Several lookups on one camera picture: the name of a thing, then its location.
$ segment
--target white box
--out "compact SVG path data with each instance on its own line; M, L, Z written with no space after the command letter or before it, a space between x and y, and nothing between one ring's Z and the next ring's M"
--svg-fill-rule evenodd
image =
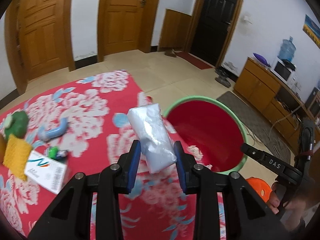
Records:
M68 181L69 172L67 165L32 151L24 174L52 193L58 194Z

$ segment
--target black gripper frame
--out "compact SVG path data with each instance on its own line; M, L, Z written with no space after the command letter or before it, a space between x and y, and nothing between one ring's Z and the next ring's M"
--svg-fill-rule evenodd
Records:
M174 144L180 186L185 194L196 194L194 240L219 240L217 193L221 192L228 240L286 240L288 231L262 198L238 173L214 173Z
M92 195L97 192L96 239L122 240L118 194L131 192L139 159L140 142L134 140L130 151L120 156L119 166L113 164L88 176L77 173L42 214L28 239L90 240ZM132 171L131 164L137 160Z
M313 150L315 125L309 119L303 119L299 137L299 152L308 153ZM308 176L311 163L311 155L297 155L294 166L260 151L246 143L241 146L241 151L278 176L276 194L280 199L278 218L285 213L285 203L289 203L294 197L306 197L314 189L315 181Z

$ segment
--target yellow sponge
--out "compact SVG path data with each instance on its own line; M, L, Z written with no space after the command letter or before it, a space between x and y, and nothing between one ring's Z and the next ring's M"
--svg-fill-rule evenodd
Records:
M31 150L32 146L25 140L10 134L7 149L4 154L3 165L9 168L17 178L27 180L27 176L24 175L23 171Z

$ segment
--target small green object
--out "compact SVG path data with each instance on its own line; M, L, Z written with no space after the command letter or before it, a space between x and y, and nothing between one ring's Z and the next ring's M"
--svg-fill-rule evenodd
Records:
M55 159L56 156L57 156L57 153L58 153L59 149L58 147L50 147L49 150L48 150L48 157L51 158L51 159Z
M9 139L9 135L23 139L27 133L29 118L25 111L15 112L5 120L5 138Z

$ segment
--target tiled floor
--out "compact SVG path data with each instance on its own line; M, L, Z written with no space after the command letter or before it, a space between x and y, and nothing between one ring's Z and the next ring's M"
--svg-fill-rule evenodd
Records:
M87 76L126 69L136 83L159 103L165 111L176 100L191 95L218 98L226 91L232 91L217 83L214 78L218 75L214 69L200 70L182 58L167 57L163 52L145 54L139 50L127 51L105 56L105 61L69 72L68 68L57 70L30 82L27 91L0 110L0 114L11 107L48 89L75 81ZM248 136L249 143L254 144ZM256 142L256 148L270 152L263 143ZM257 177L272 185L276 175L262 165L248 158L240 173L245 178Z

